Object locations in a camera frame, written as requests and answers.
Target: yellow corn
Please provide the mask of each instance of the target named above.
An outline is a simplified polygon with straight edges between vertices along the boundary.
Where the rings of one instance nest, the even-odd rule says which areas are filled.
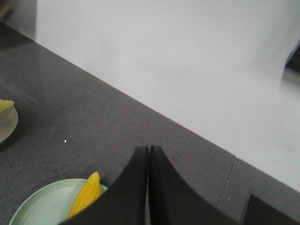
[[[75,216],[77,213],[91,205],[100,195],[100,176],[98,172],[94,172],[79,191],[68,218]]]
[[[14,102],[10,100],[0,100],[0,113],[14,106]]]

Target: gray countertop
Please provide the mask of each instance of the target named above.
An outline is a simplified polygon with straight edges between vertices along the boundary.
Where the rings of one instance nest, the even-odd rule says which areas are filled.
[[[9,223],[27,197],[49,183],[87,178],[99,171],[102,183],[110,186],[135,146],[153,144],[165,149],[171,163],[197,193],[237,221],[243,209],[236,208],[244,207],[251,189],[256,190],[257,183],[263,186],[262,180],[277,183],[288,195],[273,197],[272,205],[293,202],[293,209],[280,210],[300,220],[296,213],[299,193],[267,175],[251,185],[239,183],[251,176],[241,176],[241,167],[261,172],[247,164],[237,167],[235,156],[3,24],[0,98],[14,100],[19,114],[16,130],[0,145],[2,225]],[[230,201],[228,207],[227,196],[234,195],[229,190],[237,183],[242,186],[239,198]]]

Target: white surface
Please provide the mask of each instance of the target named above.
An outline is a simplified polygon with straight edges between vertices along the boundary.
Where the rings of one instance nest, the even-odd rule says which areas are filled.
[[[281,83],[300,1],[25,2],[10,26],[300,191],[299,87]]]

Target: plate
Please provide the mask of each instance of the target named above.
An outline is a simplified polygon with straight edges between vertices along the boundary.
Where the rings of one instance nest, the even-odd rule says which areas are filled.
[[[86,179],[67,179],[33,193],[18,208],[9,225],[58,225],[66,220]]]
[[[0,120],[0,144],[4,142],[15,130],[18,123],[18,113],[13,107],[9,115]]]

